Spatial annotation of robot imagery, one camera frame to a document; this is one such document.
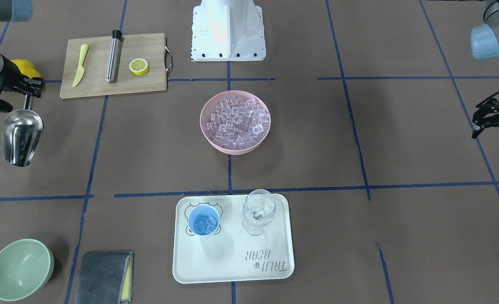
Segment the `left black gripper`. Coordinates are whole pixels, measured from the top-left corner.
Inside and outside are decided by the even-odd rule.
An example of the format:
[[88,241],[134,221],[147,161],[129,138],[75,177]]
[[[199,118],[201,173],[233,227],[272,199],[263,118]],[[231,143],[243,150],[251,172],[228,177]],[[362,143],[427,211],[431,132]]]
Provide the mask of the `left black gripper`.
[[485,129],[499,127],[499,101],[491,98],[477,105],[477,111],[472,116],[474,130],[472,139],[476,139]]

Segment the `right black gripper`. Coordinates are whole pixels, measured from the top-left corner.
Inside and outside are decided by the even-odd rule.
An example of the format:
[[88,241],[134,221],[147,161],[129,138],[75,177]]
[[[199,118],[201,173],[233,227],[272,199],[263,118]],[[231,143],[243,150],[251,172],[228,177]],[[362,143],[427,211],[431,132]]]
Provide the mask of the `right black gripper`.
[[[6,57],[0,57],[0,95],[2,92],[14,92],[19,82],[19,92],[41,98],[44,89],[44,79],[41,77],[20,77],[21,73],[16,64]],[[12,112],[13,106],[0,98],[0,112]]]

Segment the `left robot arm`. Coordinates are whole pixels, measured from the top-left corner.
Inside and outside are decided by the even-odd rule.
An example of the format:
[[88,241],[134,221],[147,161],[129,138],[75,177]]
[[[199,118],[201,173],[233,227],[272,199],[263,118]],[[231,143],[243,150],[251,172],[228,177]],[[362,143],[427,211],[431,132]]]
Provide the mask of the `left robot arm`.
[[[471,52],[476,60],[499,58],[499,0],[485,1],[483,23],[471,30]],[[489,128],[499,127],[499,90],[476,105],[472,139]]]

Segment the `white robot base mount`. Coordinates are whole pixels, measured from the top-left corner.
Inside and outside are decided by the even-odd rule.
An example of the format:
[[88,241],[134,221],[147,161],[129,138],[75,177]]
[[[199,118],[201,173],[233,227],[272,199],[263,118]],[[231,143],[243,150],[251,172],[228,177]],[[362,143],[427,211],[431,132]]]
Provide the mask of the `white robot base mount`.
[[202,0],[194,6],[192,61],[249,62],[266,57],[263,10],[253,0]]

